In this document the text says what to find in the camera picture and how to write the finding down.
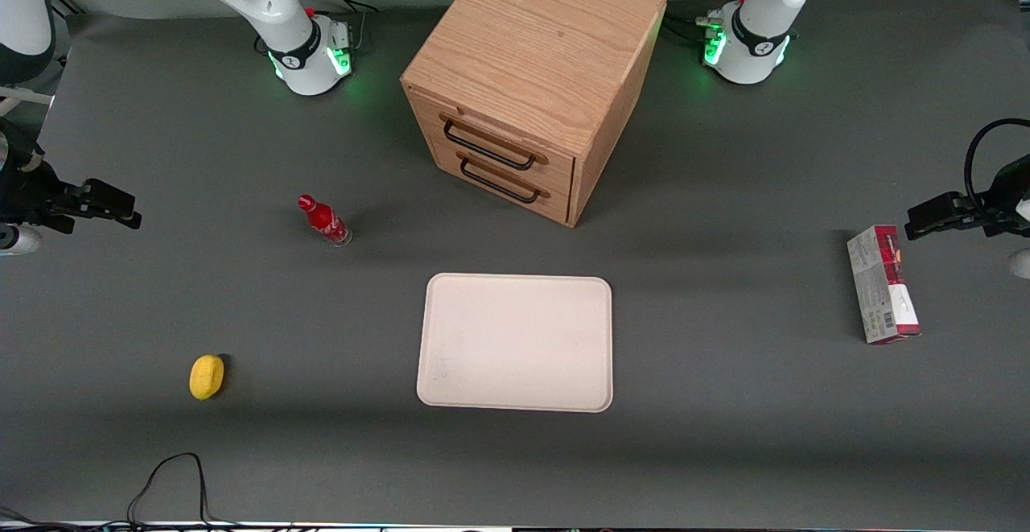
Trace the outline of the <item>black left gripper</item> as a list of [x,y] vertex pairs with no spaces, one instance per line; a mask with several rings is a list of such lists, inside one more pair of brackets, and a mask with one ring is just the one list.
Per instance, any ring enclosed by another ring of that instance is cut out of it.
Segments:
[[[983,234],[987,237],[1003,233],[1028,237],[1028,218],[1018,209],[1020,204],[1025,203],[1025,210],[1028,211],[1028,191],[1029,155],[1023,155],[999,170],[991,186],[976,196],[982,206]],[[967,196],[942,193],[925,205],[908,210],[905,235],[909,241],[946,230],[978,228],[974,202]]]

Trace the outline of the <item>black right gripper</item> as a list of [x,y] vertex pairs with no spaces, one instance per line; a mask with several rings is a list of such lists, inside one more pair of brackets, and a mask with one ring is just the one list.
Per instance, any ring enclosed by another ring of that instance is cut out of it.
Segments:
[[[4,223],[41,226],[70,235],[74,217],[54,205],[65,207],[76,203],[71,199],[75,186],[56,176],[48,162],[14,158],[2,162],[1,217]],[[135,210],[136,197],[99,179],[87,179],[76,194],[80,214],[89,219],[116,221],[131,230],[139,230],[142,216]]]

